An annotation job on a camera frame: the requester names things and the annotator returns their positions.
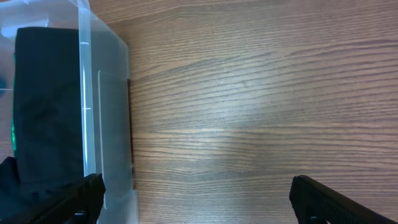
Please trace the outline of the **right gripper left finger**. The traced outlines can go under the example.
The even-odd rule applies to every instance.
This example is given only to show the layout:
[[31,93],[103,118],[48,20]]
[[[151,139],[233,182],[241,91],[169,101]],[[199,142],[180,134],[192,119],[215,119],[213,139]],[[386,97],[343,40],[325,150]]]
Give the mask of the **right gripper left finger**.
[[53,197],[21,213],[1,220],[1,224],[95,224],[104,204],[101,174],[90,174]]

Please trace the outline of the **black cloth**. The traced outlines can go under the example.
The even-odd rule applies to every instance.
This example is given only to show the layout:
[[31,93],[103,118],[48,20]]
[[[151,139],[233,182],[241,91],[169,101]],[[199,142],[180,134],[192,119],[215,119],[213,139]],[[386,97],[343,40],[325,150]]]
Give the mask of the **black cloth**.
[[14,55],[16,150],[1,163],[1,218],[83,177],[78,31],[20,28]]

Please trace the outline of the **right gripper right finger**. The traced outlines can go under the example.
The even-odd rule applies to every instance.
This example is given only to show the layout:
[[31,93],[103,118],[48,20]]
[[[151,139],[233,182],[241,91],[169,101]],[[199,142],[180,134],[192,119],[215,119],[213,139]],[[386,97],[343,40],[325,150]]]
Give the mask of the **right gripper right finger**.
[[306,175],[293,178],[289,200],[299,224],[397,224]]

